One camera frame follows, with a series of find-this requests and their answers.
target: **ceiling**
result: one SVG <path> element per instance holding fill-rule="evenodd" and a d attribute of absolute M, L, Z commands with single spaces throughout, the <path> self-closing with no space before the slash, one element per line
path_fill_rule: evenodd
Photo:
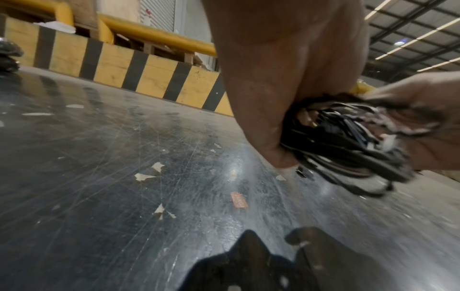
<path fill-rule="evenodd" d="M 365 0 L 370 48 L 364 76 L 395 82 L 460 70 L 460 0 Z"/>

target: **fluorescent light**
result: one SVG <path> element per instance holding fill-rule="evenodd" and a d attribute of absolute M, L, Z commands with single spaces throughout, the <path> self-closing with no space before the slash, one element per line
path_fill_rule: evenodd
<path fill-rule="evenodd" d="M 377 13 L 377 11 L 379 11 L 380 9 L 382 9 L 385 5 L 387 5 L 391 0 L 385 0 L 384 2 L 382 2 L 382 4 L 380 4 L 379 6 L 377 6 L 376 9 L 372 10 L 365 18 L 364 20 L 367 20 L 369 18 L 371 18 L 374 14 Z"/>
<path fill-rule="evenodd" d="M 427 68 L 418 70 L 417 72 L 428 71 L 428 70 L 431 70 L 431 69 L 434 69 L 434 68 L 437 68 L 437 67 L 441 67 L 441 66 L 444 66 L 444 65 L 453 63 L 453 62 L 457 62 L 457 61 L 459 61 L 459 60 L 460 60 L 460 58 L 451 59 L 451 60 L 448 60 L 447 62 L 443 62 L 443 63 L 437 64 L 437 65 L 434 65 L 434 66 L 431 66 L 431 67 L 427 67 Z"/>
<path fill-rule="evenodd" d="M 380 57 L 377 57 L 377 58 L 375 58 L 375 59 L 382 59 L 382 58 L 384 58 L 384 57 L 386 57 L 386 56 L 388 56 L 388 55 L 391 55 L 392 53 L 394 53 L 394 52 L 400 50 L 401 48 L 403 48 L 403 47 L 408 47 L 408 46 L 410 46 L 411 44 L 416 43 L 417 41 L 419 41 L 419 40 L 421 40 L 421 39 L 424 39 L 424 38 L 426 38 L 426 37 L 428 37 L 428 36 L 430 36 L 430 35 L 432 35 L 432 34 L 438 32 L 438 31 L 440 31 L 440 30 L 443 30 L 443 29 L 446 28 L 446 27 L 449 27 L 449 26 L 451 26 L 451 25 L 453 25 L 453 24 L 456 24 L 456 23 L 459 22 L 459 21 L 460 21 L 460 18 L 454 19 L 454 20 L 452 20 L 451 22 L 446 23 L 445 25 L 442 25 L 442 26 L 440 26 L 440 27 L 438 27 L 438 28 L 436 28 L 436 29 L 434 29 L 434 30 L 432 30 L 432 31 L 430 31 L 430 32 L 427 32 L 426 34 L 424 34 L 424 35 L 422 35 L 422 36 L 420 36 L 420 37 L 418 37 L 418 38 L 416 38 L 416 39 L 414 39 L 414 40 L 408 42 L 407 44 L 403 44 L 403 45 L 401 45 L 399 48 L 394 49 L 394 50 L 392 50 L 392 51 L 390 51 L 390 52 L 388 52 L 388 53 L 386 53 L 386 54 L 383 54 L 383 55 L 381 55 Z"/>

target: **black stripe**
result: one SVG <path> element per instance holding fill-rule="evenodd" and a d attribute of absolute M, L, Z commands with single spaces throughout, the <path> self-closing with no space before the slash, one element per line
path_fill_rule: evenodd
<path fill-rule="evenodd" d="M 38 30 L 37 50 L 35 51 L 34 67 L 49 69 L 51 56 L 53 55 L 56 30 L 40 26 Z"/>
<path fill-rule="evenodd" d="M 144 72 L 145 64 L 147 63 L 148 58 L 148 54 L 138 50 L 134 51 L 121 88 L 131 91 L 135 91 L 138 88 L 140 77 L 142 77 L 142 73 Z"/>
<path fill-rule="evenodd" d="M 6 30 L 6 16 L 4 14 L 0 14 L 0 36 L 5 37 L 5 30 Z"/>
<path fill-rule="evenodd" d="M 94 80 L 96 75 L 97 64 L 99 63 L 99 57 L 101 56 L 103 43 L 88 38 L 86 44 L 85 56 L 83 57 L 83 63 L 81 64 L 79 77 L 87 80 Z"/>
<path fill-rule="evenodd" d="M 224 81 L 222 80 L 222 74 L 219 74 L 219 76 L 216 79 L 216 82 L 214 83 L 214 86 L 212 86 L 211 92 L 209 92 L 209 95 L 207 96 L 206 101 L 203 104 L 202 109 L 215 111 L 224 93 Z"/>
<path fill-rule="evenodd" d="M 166 88 L 163 99 L 176 102 L 191 68 L 192 65 L 181 62 L 177 63 L 176 69 L 174 70 L 174 74 L 172 74 L 171 81 L 169 81 L 168 88 Z"/>

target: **floor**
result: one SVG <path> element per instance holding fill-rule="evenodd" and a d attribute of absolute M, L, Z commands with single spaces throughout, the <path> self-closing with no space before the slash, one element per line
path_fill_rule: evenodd
<path fill-rule="evenodd" d="M 354 196 L 231 117 L 32 68 L 0 121 L 0 290 L 460 290 L 460 191 L 430 177 Z"/>

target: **paper scrap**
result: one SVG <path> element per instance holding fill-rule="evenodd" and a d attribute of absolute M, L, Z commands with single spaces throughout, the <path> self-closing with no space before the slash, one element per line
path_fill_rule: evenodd
<path fill-rule="evenodd" d="M 244 199 L 244 196 L 241 193 L 232 192 L 230 195 L 235 208 L 249 208 L 246 200 Z"/>
<path fill-rule="evenodd" d="M 81 105 L 81 104 L 69 104 L 66 106 L 67 108 L 78 108 L 78 109 L 83 109 L 85 108 L 85 106 Z"/>
<path fill-rule="evenodd" d="M 138 181 L 144 181 L 145 179 L 155 178 L 155 176 L 144 175 L 144 174 L 141 174 L 141 173 L 135 174 L 134 177 L 136 177 L 136 180 L 138 180 Z"/>
<path fill-rule="evenodd" d="M 164 212 L 164 207 L 163 207 L 163 203 L 161 203 L 160 206 L 158 206 L 157 210 L 155 210 L 154 214 L 163 213 L 163 212 Z"/>
<path fill-rule="evenodd" d="M 48 116 L 53 115 L 52 113 L 44 113 L 44 112 L 32 112 L 32 113 L 23 113 L 26 116 Z"/>
<path fill-rule="evenodd" d="M 161 167 L 163 167 L 164 165 L 160 162 L 156 162 L 153 164 L 152 168 L 154 168 L 155 170 L 157 170 L 158 173 L 161 173 Z"/>
<path fill-rule="evenodd" d="M 169 216 L 171 216 L 172 218 L 176 218 L 176 216 L 175 216 L 174 214 L 172 214 L 171 212 L 169 212 L 169 211 L 166 211 L 166 212 L 167 212 L 167 213 L 169 214 Z"/>

